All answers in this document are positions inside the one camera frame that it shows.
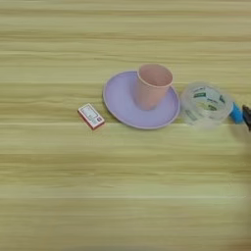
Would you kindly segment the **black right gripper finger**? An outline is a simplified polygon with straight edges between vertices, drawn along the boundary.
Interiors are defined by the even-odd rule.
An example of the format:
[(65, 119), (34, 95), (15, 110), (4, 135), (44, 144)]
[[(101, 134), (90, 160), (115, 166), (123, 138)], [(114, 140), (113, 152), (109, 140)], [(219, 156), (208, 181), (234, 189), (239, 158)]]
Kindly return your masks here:
[(248, 106), (243, 105), (242, 115), (248, 129), (251, 131), (251, 109)]

